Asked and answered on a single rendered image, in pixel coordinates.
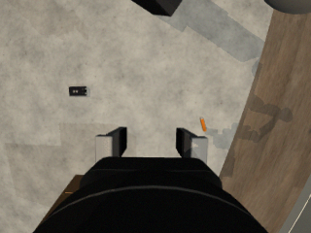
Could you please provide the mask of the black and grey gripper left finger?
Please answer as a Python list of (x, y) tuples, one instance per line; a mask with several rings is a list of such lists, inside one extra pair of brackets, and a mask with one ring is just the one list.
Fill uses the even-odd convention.
[(103, 157), (122, 156), (127, 148), (127, 127), (95, 136), (95, 163)]

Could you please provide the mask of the brown wooden drawer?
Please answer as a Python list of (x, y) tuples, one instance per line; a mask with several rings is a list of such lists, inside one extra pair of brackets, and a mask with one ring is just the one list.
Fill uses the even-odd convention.
[(77, 176), (75, 180), (70, 184), (65, 193), (73, 193), (79, 189), (80, 180), (83, 176)]
[[(63, 194), (62, 197), (60, 198), (60, 200), (57, 202), (57, 204), (55, 205), (55, 207), (52, 209), (52, 211), (62, 202), (64, 201), (70, 194)], [(52, 213), (51, 211), (51, 213)]]

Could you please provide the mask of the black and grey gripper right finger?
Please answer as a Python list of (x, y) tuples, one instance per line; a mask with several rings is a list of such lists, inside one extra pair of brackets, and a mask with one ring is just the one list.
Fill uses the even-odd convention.
[(207, 165), (208, 138), (185, 128), (176, 128), (176, 150), (181, 157), (199, 158)]

